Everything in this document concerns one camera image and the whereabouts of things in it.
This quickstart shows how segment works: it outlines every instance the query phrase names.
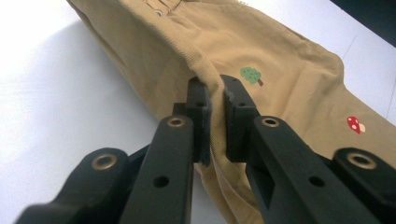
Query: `embroidered tree patch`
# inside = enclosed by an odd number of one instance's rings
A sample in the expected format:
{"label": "embroidered tree patch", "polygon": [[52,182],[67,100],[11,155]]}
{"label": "embroidered tree patch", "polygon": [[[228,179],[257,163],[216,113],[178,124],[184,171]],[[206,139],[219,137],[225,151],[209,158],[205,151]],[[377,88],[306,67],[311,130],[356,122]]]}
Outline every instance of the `embroidered tree patch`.
{"label": "embroidered tree patch", "polygon": [[250,84],[255,84],[256,82],[259,83],[260,86],[264,84],[260,79],[260,77],[262,77],[262,74],[254,68],[241,68],[241,76],[244,77],[248,82],[250,82]]}

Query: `bolt hole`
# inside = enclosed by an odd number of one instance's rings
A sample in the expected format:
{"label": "bolt hole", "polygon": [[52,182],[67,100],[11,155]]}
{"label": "bolt hole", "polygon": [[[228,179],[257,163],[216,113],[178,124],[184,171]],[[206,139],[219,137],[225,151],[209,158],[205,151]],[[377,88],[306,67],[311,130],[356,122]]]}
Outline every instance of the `bolt hole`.
{"label": "bolt hole", "polygon": [[196,103],[195,105],[198,106],[198,107],[204,107],[205,103],[200,102],[200,103]]}
{"label": "bolt hole", "polygon": [[348,161],[362,169],[374,170],[376,168],[376,162],[370,157],[360,153],[348,153],[346,155]]}
{"label": "bolt hole", "polygon": [[108,163],[111,163],[111,158],[110,157],[103,157],[103,158],[101,158],[101,159],[99,159],[97,161],[97,164],[100,165],[100,166],[104,166],[104,165],[106,165]]}
{"label": "bolt hole", "polygon": [[100,156],[97,156],[93,161],[92,161],[92,168],[95,170],[106,170],[110,167],[112,167],[114,164],[117,162],[117,157],[112,154],[103,154]]}
{"label": "bolt hole", "polygon": [[325,186],[324,181],[317,176],[309,177],[309,183],[311,183],[313,186],[319,187],[319,188],[323,188]]}
{"label": "bolt hole", "polygon": [[262,124],[271,128],[279,126],[279,122],[276,119],[263,119]]}
{"label": "bolt hole", "polygon": [[370,162],[364,159],[363,157],[354,157],[353,160],[360,162],[361,164],[369,164]]}
{"label": "bolt hole", "polygon": [[178,128],[184,125],[184,119],[172,118],[168,120],[168,125],[174,128]]}
{"label": "bolt hole", "polygon": [[166,176],[158,176],[157,178],[154,179],[152,182],[155,188],[164,188],[169,184],[169,178]]}

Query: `khaki pants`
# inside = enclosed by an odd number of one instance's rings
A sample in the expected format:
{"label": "khaki pants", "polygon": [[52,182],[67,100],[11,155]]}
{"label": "khaki pants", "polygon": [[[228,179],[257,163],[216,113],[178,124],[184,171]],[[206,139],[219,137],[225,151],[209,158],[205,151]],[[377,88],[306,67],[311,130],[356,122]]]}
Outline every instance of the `khaki pants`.
{"label": "khaki pants", "polygon": [[198,76],[209,88],[211,165],[196,165],[229,223],[262,223],[245,164],[225,157],[224,86],[242,81],[262,115],[284,119],[317,153],[341,147],[396,165],[396,128],[354,97],[336,55],[234,0],[68,0],[158,118]]}

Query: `white table surface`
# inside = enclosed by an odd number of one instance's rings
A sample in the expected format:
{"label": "white table surface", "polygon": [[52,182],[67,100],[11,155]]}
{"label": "white table surface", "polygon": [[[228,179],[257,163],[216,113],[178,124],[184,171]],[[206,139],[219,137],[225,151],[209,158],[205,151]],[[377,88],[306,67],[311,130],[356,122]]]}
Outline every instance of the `white table surface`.
{"label": "white table surface", "polygon": [[[338,54],[346,86],[396,124],[396,49],[328,0],[245,0]],[[0,9],[0,223],[47,203],[88,153],[147,145],[158,121],[64,0]],[[225,223],[195,174],[191,223]]]}

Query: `mushroom patch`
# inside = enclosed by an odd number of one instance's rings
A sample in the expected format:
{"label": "mushroom patch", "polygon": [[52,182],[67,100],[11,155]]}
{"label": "mushroom patch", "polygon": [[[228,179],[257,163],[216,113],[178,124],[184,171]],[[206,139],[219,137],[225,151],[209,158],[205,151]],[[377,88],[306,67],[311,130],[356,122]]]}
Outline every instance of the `mushroom patch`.
{"label": "mushroom patch", "polygon": [[348,117],[346,119],[347,125],[349,126],[350,129],[352,129],[355,133],[365,133],[366,132],[366,127],[362,124],[359,123],[358,119],[356,117]]}

